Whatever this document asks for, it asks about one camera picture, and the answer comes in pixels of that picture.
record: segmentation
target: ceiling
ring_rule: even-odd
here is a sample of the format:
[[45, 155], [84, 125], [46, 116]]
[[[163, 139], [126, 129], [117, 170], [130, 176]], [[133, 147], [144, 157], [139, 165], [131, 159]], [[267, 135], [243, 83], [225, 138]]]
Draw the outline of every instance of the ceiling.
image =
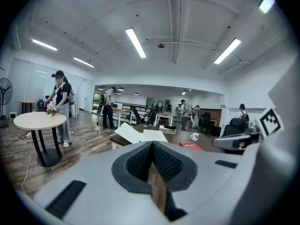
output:
[[[250, 66], [290, 31], [261, 0], [32, 0], [16, 20], [15, 49], [27, 49], [95, 74], [190, 74], [226, 77]], [[125, 33], [134, 28], [147, 58]], [[219, 65], [214, 60], [237, 37], [240, 46]], [[32, 43], [32, 38], [58, 48]], [[74, 61], [78, 57], [95, 66]]]
[[[96, 85], [95, 91], [104, 92], [106, 89], [111, 87], [115, 87], [116, 89], [122, 87], [124, 91], [119, 91], [121, 95], [134, 95], [134, 93], [138, 93], [139, 96], [145, 97], [170, 97], [170, 96], [182, 96], [184, 90], [188, 90], [188, 88], [179, 88], [179, 87], [170, 87], [170, 86], [156, 86], [156, 85], [144, 85], [144, 84], [109, 84], [109, 85]], [[208, 95], [218, 95], [222, 96], [222, 94], [207, 92], [202, 90], [192, 89], [191, 91], [187, 91], [184, 96], [208, 96]]]

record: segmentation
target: white tabletop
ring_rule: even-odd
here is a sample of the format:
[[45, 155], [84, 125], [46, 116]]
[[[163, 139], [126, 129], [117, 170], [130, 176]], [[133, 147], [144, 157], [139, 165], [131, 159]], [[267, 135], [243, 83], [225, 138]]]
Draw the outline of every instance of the white tabletop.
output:
[[24, 130], [43, 130], [57, 127], [66, 120], [66, 116], [60, 113], [47, 115], [46, 112], [28, 112], [17, 116], [14, 124]]

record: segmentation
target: black cap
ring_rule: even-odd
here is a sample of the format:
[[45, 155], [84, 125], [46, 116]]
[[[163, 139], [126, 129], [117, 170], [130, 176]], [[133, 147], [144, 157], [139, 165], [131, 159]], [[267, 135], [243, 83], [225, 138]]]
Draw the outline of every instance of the black cap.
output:
[[64, 75], [64, 72], [63, 71], [61, 71], [61, 70], [59, 70], [59, 71], [57, 71], [56, 73], [55, 73], [55, 77], [64, 77], [65, 75]]

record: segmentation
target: red box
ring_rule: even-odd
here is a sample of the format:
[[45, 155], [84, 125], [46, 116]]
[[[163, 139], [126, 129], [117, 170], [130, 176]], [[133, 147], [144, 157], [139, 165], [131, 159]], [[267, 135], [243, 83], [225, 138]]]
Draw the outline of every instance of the red box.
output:
[[203, 151], [196, 143], [194, 142], [180, 142], [181, 147], [190, 148], [194, 150]]

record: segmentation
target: round table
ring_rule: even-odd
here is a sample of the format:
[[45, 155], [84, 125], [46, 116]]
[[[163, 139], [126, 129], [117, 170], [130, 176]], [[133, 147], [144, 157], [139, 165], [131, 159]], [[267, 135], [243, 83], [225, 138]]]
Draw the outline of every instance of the round table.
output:
[[[58, 145], [55, 127], [65, 123], [66, 120], [66, 116], [62, 114], [57, 113], [55, 115], [47, 115], [45, 112], [28, 112], [21, 114], [14, 119], [14, 124], [18, 128], [31, 131], [32, 140], [37, 151], [37, 162], [41, 166], [51, 167], [60, 162], [62, 155]], [[42, 130], [49, 128], [52, 128], [56, 149], [46, 150]], [[38, 131], [43, 151], [39, 149], [36, 131]]]
[[26, 100], [21, 100], [21, 101], [17, 101], [18, 103], [22, 103], [22, 114], [24, 113], [24, 105], [25, 105], [25, 113], [27, 112], [27, 104], [30, 104], [30, 111], [31, 111], [31, 105], [33, 103], [36, 103], [35, 101], [26, 101]]

